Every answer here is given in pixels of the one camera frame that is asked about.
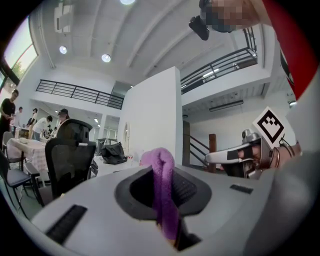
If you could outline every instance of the glass window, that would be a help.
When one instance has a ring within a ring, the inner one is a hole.
[[[4,51],[4,59],[10,68],[16,64],[17,60],[32,43],[29,30],[29,19],[26,18],[13,35]]]
[[[34,59],[37,56],[38,55],[35,47],[33,45],[30,45],[30,47],[22,54],[22,56],[13,66],[12,71],[14,72],[14,74],[19,79],[21,79],[24,73],[26,72],[27,68],[30,66],[30,64],[34,61]]]

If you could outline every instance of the purple towel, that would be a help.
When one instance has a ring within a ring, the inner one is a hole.
[[[179,211],[171,198],[171,185],[175,160],[165,148],[145,152],[141,157],[143,165],[152,165],[154,179],[153,208],[157,212],[157,222],[167,239],[177,238]]]

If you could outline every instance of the black t-shirt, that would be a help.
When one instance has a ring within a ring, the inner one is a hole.
[[[1,104],[1,108],[3,112],[9,116],[14,115],[16,111],[16,105],[10,101],[9,98],[5,98]],[[1,123],[6,122],[10,124],[10,119],[6,119],[4,116],[1,115],[0,118]]]

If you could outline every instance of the white tablecloth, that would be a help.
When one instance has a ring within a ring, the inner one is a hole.
[[[48,181],[45,146],[45,143],[33,139],[29,139],[27,144],[23,144],[19,139],[11,138],[7,143],[8,156],[9,158],[19,158],[21,151],[23,151],[24,156],[39,171],[42,181]]]
[[[93,158],[93,160],[96,162],[98,165],[98,174],[97,177],[101,177],[107,174],[112,174],[115,172],[119,172],[122,170],[138,167],[139,163],[137,161],[133,161],[132,159],[127,162],[119,163],[116,165],[113,164],[106,164],[104,163],[103,159],[101,156],[96,156]]]

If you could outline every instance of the balcony railing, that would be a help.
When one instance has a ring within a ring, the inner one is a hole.
[[[222,56],[181,79],[181,92],[187,93],[211,80],[258,63],[252,27],[243,29],[246,47]]]
[[[77,86],[74,84],[44,79],[40,80],[36,91],[92,102],[118,110],[122,109],[122,104],[124,102],[124,98],[109,93]]]

